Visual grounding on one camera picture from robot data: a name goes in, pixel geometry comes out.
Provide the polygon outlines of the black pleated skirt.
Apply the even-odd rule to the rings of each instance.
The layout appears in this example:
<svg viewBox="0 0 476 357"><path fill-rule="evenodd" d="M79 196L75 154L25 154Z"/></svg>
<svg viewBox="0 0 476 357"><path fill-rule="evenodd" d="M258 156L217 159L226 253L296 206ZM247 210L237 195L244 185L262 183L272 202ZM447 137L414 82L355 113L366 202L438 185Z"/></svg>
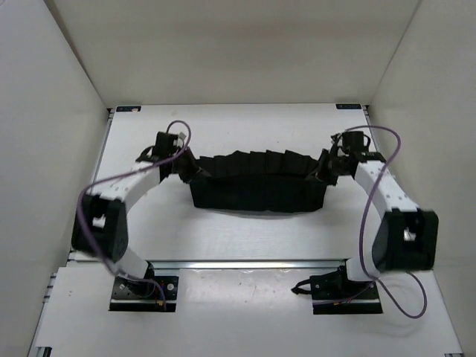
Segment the black pleated skirt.
<svg viewBox="0 0 476 357"><path fill-rule="evenodd" d="M197 208L275 213L314 212L327 184L314 177L318 161L286 150L202 156L188 182Z"/></svg>

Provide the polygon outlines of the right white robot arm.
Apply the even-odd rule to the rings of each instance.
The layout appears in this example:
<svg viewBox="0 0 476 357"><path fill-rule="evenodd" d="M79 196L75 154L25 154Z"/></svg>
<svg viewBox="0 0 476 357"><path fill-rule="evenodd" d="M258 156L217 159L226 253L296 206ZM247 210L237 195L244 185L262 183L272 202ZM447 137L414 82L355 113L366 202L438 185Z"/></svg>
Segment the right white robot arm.
<svg viewBox="0 0 476 357"><path fill-rule="evenodd" d="M325 186L341 176L351 177L367 194L358 233L358 255L336 271L310 278L311 291L336 303L369 289L384 273L430 271L434 267L439 218L421 208L398 184L385 158L370 150L363 126L332 136L317 166L305 177Z"/></svg>

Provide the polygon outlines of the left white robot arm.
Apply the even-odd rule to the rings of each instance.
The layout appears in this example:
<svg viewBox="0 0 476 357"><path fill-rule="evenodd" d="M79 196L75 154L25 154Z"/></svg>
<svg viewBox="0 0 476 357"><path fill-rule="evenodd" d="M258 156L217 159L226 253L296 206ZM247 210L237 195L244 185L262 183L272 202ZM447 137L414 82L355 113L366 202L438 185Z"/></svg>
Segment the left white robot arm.
<svg viewBox="0 0 476 357"><path fill-rule="evenodd" d="M188 183L200 171L190 139L189 132L159 132L155 144L143 150L129 172L93 182L78 197L71 247L101 261L141 298L155 294L164 300L164 288L155 281L152 263L129 247L127 215L168 176L176 174Z"/></svg>

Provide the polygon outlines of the right blue table label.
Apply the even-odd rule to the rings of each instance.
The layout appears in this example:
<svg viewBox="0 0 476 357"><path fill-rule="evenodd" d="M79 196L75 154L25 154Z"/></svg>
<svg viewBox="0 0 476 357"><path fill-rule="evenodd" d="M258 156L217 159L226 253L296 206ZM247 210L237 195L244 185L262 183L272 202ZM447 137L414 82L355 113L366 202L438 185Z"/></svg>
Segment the right blue table label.
<svg viewBox="0 0 476 357"><path fill-rule="evenodd" d="M361 110L361 105L357 103L336 103L337 110Z"/></svg>

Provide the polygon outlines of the blue table label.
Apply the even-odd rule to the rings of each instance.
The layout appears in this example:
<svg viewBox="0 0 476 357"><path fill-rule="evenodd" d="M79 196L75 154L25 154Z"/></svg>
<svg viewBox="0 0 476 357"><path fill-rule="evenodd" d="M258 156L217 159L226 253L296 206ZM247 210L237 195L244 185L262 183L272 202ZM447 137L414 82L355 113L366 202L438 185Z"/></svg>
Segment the blue table label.
<svg viewBox="0 0 476 357"><path fill-rule="evenodd" d="M139 112L141 110L141 106L117 106L115 111L116 112Z"/></svg>
<svg viewBox="0 0 476 357"><path fill-rule="evenodd" d="M337 110L361 110L361 105L357 103L336 103Z"/></svg>

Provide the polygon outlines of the left blue table label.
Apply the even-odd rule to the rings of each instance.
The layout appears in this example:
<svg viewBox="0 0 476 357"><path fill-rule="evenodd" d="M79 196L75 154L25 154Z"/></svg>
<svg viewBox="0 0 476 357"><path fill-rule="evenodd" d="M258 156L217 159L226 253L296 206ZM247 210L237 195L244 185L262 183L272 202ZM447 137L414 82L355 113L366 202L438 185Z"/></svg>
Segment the left blue table label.
<svg viewBox="0 0 476 357"><path fill-rule="evenodd" d="M116 112L139 112L141 110L141 106L117 106L115 111Z"/></svg>

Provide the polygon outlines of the front aluminium rail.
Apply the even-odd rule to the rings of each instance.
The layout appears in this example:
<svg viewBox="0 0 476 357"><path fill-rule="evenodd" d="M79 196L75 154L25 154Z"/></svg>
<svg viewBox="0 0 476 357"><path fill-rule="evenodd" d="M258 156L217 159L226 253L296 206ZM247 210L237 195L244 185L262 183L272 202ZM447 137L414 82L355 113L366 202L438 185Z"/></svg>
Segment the front aluminium rail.
<svg viewBox="0 0 476 357"><path fill-rule="evenodd" d="M156 270L336 269L342 260L153 260Z"/></svg>

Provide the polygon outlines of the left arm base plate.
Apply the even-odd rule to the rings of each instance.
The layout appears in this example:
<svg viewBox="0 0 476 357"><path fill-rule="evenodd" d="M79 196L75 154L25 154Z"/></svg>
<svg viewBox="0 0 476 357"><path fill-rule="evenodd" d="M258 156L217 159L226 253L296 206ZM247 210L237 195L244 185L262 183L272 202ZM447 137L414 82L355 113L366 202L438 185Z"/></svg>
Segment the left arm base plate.
<svg viewBox="0 0 476 357"><path fill-rule="evenodd" d="M162 288L161 293L154 284L140 284L116 277L109 301L111 312L175 312L177 306L179 276L166 273L154 276Z"/></svg>

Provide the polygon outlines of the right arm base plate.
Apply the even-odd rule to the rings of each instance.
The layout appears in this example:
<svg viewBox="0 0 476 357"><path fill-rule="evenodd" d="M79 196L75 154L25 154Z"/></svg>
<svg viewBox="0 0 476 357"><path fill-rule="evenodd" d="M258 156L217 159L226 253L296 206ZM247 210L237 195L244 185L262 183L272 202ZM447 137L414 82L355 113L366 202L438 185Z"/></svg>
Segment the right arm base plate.
<svg viewBox="0 0 476 357"><path fill-rule="evenodd" d="M291 291L309 295L314 315L378 315L383 313L379 292L374 283L355 282L345 273L334 271L311 275Z"/></svg>

